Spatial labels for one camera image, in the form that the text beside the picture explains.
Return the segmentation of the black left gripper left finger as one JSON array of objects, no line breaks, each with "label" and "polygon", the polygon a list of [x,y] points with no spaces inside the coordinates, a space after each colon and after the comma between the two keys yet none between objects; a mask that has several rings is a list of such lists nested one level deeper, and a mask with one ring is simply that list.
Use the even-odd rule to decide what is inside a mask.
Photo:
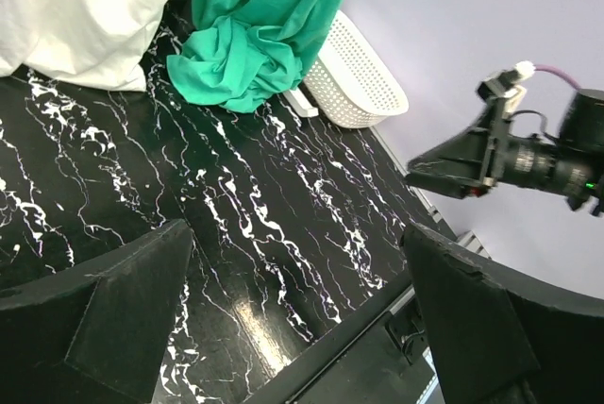
[{"label": "black left gripper left finger", "polygon": [[2,290],[2,402],[151,402],[192,250],[174,220]]}]

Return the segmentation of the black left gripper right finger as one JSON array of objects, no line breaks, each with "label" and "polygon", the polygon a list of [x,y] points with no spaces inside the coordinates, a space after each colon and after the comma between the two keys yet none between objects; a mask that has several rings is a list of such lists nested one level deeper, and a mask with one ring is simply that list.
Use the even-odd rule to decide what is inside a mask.
[{"label": "black left gripper right finger", "polygon": [[600,403],[603,302],[413,224],[403,252],[447,403]]}]

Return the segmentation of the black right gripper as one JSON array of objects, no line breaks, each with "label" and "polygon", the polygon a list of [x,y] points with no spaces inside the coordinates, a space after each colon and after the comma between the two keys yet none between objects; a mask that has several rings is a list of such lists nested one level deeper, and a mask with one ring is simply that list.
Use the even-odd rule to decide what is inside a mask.
[{"label": "black right gripper", "polygon": [[[466,130],[407,164],[405,183],[436,194],[464,199],[483,196],[495,186],[491,173],[495,109],[488,106]],[[537,136],[511,136],[502,155],[498,181],[566,198],[572,211],[590,199],[592,215],[603,213],[603,156]]]}]

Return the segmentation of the green tank top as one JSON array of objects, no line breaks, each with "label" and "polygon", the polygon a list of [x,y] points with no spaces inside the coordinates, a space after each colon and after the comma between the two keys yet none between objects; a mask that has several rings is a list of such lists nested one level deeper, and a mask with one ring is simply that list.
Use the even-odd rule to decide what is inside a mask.
[{"label": "green tank top", "polygon": [[343,0],[191,0],[193,32],[166,59],[198,106],[252,113],[309,72]]}]

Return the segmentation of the white tank top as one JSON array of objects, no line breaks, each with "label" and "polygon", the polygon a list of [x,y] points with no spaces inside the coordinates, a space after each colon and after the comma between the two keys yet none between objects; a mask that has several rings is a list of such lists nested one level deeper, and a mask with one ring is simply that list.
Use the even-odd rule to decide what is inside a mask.
[{"label": "white tank top", "polygon": [[142,92],[140,62],[168,0],[1,0],[1,74]]}]

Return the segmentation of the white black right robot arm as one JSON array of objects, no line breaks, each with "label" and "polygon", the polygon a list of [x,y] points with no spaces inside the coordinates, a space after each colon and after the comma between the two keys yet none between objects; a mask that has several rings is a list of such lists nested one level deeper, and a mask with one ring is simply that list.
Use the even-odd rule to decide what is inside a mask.
[{"label": "white black right robot arm", "polygon": [[466,130],[412,159],[407,185],[464,199],[500,183],[565,197],[571,210],[589,200],[603,213],[603,93],[576,91],[557,136],[512,135],[514,114],[492,99]]}]

